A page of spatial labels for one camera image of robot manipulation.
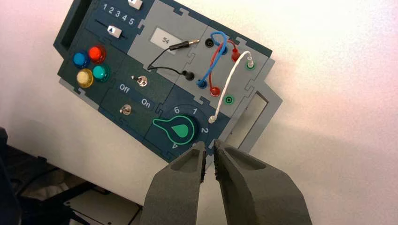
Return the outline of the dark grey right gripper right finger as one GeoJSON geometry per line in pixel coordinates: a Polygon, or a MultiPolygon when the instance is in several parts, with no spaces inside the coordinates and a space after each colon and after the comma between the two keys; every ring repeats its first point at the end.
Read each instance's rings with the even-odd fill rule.
{"type": "Polygon", "coordinates": [[[302,192],[290,176],[221,141],[214,142],[216,180],[229,225],[310,225],[302,192]]]}

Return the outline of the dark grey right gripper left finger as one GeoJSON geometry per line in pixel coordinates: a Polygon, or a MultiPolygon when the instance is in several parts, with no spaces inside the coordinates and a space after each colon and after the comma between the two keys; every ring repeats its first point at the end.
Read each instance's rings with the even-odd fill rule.
{"type": "Polygon", "coordinates": [[[197,142],[153,177],[145,197],[142,225],[194,225],[204,181],[206,148],[197,142]]]}

